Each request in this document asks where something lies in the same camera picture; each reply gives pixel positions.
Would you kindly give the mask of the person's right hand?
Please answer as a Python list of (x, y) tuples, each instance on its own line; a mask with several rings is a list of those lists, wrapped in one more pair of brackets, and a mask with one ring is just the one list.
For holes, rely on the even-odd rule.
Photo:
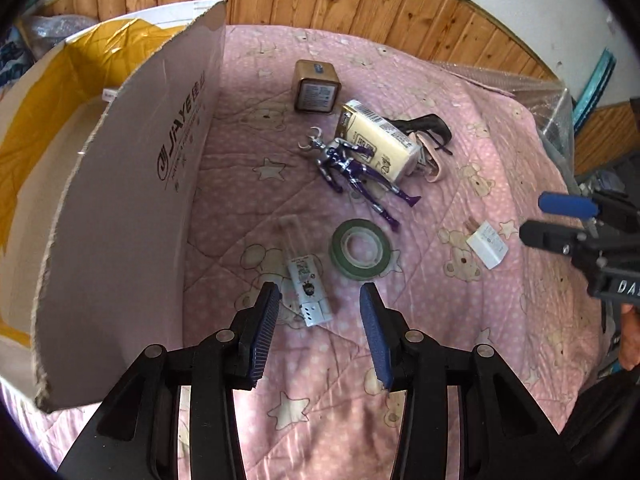
[(620, 307), (620, 326), (618, 360), (625, 370), (632, 370), (640, 363), (640, 316), (631, 304)]

